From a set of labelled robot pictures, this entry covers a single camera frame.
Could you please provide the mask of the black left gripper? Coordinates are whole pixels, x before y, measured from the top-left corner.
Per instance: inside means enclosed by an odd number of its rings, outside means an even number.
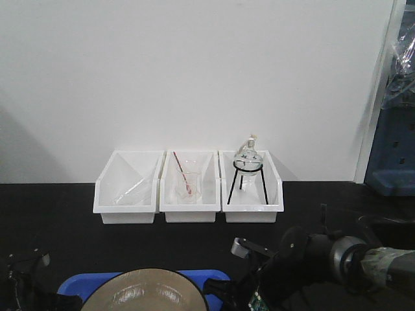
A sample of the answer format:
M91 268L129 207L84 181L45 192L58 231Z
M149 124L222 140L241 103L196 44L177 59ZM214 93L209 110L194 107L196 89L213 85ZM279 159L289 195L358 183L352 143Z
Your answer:
M38 270L50 265L48 251L33 249L6 256L7 310L80 310L78 295L48 292L36 280Z

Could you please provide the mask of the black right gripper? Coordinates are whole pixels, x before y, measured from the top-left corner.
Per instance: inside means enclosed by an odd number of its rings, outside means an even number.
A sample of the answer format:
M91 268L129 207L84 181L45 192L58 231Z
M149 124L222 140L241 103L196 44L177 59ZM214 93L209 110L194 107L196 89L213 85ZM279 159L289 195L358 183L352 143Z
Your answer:
M322 235L309 234L302 227L288 229L275 254L260 260L260 254L249 254L248 273L237 283L209 278L203 294L220 300L234 300L238 310L249 310L248 302L258 291L270 310L281 308L282 302L304 286L324 281L324 252L318 244Z

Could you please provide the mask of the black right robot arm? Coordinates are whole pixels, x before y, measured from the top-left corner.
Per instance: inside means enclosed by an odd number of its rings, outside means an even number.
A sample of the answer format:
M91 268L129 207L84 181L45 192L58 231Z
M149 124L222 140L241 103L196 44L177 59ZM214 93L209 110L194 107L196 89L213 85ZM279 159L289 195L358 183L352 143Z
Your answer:
M292 227L275 252L245 238L231 249L248 259L239 281L207 279L202 292L222 301L223 310L283 310L283 302L305 286L330 282L354 295L389 288L414 298L414 250L383 247L336 233L307 233Z

